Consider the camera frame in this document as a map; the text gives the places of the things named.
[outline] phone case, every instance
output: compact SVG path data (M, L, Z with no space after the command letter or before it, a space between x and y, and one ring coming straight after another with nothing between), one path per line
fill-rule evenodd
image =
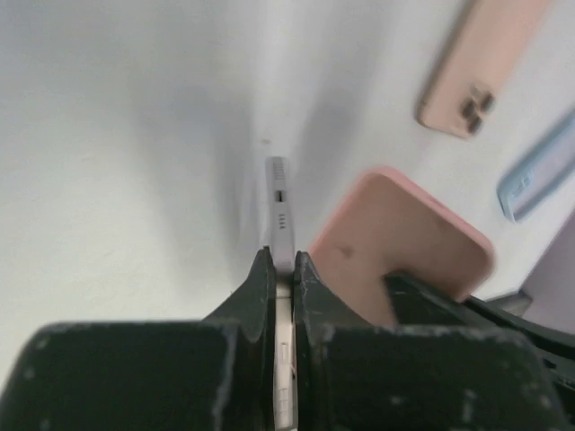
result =
M386 274L406 271L462 301L493 268L483 234L392 168L359 179L310 255L325 285L375 325L395 322Z
M505 176L497 189L503 214L520 222L575 171L575 110Z
M551 0L475 0L421 101L418 121L455 136L481 128Z

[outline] white surface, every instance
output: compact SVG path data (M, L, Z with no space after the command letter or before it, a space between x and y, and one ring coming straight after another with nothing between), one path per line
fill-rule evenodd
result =
M575 214L523 285L533 298L523 317L575 334Z
M461 6L1 2L0 379L50 321L210 312L259 246L264 153L290 158L298 249L389 164L493 241L480 297L517 289L575 180L522 225L495 189L575 101L575 2L556 1L471 142L413 119Z

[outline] pink phone case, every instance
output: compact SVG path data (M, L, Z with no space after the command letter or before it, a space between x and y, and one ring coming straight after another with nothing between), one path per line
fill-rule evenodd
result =
M424 126L475 135L551 0L475 0L420 105Z
M359 179L310 255L323 282L376 325L395 323L385 274L408 271L463 301L494 261L487 237L388 167Z

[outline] white wall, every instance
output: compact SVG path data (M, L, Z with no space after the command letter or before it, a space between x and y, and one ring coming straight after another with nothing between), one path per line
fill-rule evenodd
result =
M523 317L575 334L575 215L529 275L523 289L533 298Z
M48 322L199 319L245 277L243 5L0 2L0 386Z

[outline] phone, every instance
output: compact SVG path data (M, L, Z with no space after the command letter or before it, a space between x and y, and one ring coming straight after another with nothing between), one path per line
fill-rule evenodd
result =
M418 111L428 128L475 135L551 0L475 0Z
M503 214L521 221L575 171L575 110L508 173L498 186Z

